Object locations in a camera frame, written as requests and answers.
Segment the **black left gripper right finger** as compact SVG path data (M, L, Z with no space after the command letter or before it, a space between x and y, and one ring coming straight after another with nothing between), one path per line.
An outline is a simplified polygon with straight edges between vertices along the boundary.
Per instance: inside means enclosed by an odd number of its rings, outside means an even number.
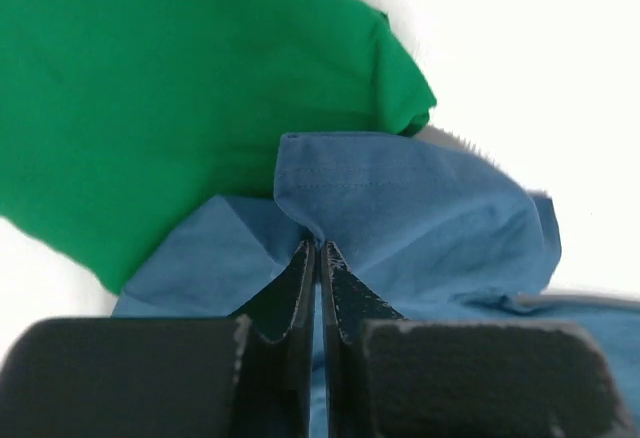
M608 353L557 320L411 321L320 254L331 437L635 437Z

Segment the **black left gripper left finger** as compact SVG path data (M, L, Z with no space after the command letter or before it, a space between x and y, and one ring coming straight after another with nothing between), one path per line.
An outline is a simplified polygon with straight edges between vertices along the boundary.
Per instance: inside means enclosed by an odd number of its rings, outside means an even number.
M315 251L225 318L29 327L1 370L5 437L305 437Z

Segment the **dark blue t-shirt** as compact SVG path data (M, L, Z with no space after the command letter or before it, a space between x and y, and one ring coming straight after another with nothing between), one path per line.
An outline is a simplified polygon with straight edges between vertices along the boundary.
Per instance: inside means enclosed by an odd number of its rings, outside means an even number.
M120 318L225 318L315 251L309 436L327 433L320 254L411 321L557 320L584 327L639 417L639 307L545 290L561 256L551 199L454 145L364 133L281 139L272 199L218 195L123 289Z

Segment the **green t-shirt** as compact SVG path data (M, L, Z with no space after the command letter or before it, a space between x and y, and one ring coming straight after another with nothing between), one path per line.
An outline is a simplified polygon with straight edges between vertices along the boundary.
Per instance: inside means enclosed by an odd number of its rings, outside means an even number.
M282 135L411 136L436 99L362 0L1 0L1 213L118 292Z

